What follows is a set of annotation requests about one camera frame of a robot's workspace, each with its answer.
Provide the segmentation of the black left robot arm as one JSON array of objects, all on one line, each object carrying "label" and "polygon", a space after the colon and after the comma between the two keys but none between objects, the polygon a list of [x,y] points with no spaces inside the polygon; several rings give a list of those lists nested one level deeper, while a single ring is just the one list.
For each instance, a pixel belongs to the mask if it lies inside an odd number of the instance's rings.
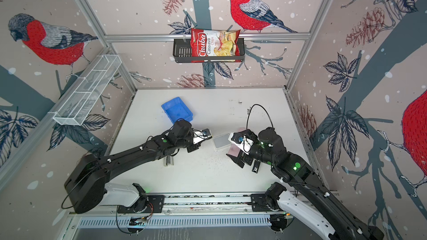
[{"label": "black left robot arm", "polygon": [[205,140],[194,132],[190,122],[179,119],[169,130],[149,137],[137,147],[110,156],[82,157],[64,183],[71,208],[78,214],[92,210],[106,197],[106,184],[115,177],[142,164],[172,156],[180,149],[195,151]]}]

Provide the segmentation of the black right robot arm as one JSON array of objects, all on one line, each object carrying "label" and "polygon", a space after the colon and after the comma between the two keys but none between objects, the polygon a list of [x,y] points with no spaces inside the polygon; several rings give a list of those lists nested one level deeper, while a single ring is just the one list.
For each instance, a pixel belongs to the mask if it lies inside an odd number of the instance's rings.
[{"label": "black right robot arm", "polygon": [[324,240],[382,240],[384,233],[352,214],[325,186],[302,157],[287,151],[272,127],[254,134],[251,130],[231,133],[229,141],[240,149],[235,164],[253,162],[270,165],[279,179],[265,192],[264,207],[296,217]]}]

